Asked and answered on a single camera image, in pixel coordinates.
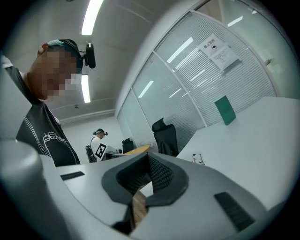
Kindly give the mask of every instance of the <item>white desk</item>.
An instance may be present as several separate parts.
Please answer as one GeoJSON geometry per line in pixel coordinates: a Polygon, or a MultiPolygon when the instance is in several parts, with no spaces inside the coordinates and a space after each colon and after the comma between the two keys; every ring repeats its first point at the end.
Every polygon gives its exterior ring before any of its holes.
{"type": "Polygon", "coordinates": [[[299,143],[300,101],[264,97],[228,126],[220,122],[199,129],[177,157],[192,161],[192,154],[200,152],[206,166],[240,184],[270,209],[286,199],[298,176],[299,143]]]}

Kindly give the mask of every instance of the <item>wooden table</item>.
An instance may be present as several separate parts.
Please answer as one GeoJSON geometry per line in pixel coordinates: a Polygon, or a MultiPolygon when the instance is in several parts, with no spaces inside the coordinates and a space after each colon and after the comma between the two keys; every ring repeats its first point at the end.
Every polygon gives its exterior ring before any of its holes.
{"type": "Polygon", "coordinates": [[[124,155],[134,154],[134,153],[142,153],[142,152],[147,151],[149,148],[150,148],[149,145],[144,145],[144,146],[141,146],[139,148],[133,149],[133,150],[131,150],[129,152],[126,152],[126,153],[124,153],[124,155]]]}

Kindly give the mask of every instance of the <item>white ceiling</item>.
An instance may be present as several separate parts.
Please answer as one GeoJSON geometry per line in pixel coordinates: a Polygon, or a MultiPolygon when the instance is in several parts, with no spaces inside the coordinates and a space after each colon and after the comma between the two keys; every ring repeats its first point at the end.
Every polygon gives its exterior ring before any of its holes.
{"type": "Polygon", "coordinates": [[[52,39],[73,39],[80,50],[95,48],[96,68],[89,74],[91,103],[85,104],[81,86],[69,85],[61,96],[46,101],[60,120],[115,107],[134,56],[147,33],[172,4],[179,0],[104,0],[92,36],[81,29],[88,0],[49,0],[28,11],[12,33],[3,53],[26,72],[39,47],[52,39]]]}

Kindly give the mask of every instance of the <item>white shirt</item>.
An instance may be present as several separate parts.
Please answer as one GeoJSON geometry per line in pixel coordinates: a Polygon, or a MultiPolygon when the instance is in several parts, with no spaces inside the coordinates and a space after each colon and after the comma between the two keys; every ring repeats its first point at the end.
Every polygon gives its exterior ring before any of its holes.
{"type": "Polygon", "coordinates": [[[97,158],[97,162],[101,161],[100,158],[95,155],[100,144],[101,144],[101,139],[99,137],[94,137],[90,143],[90,147],[92,148],[94,156],[97,158]]]}

